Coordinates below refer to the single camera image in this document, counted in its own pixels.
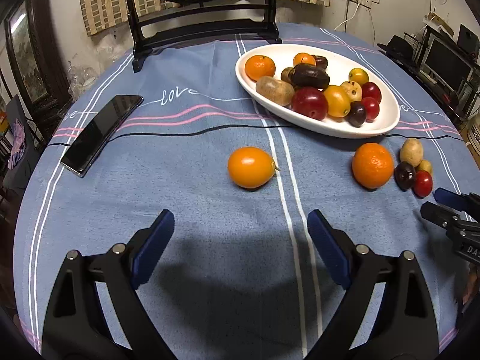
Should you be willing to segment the right hand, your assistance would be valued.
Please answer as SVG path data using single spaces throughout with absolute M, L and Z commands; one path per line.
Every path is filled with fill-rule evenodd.
M 462 296 L 462 304 L 466 305 L 479 292 L 479 272 L 476 267 L 471 267 L 465 291 Z

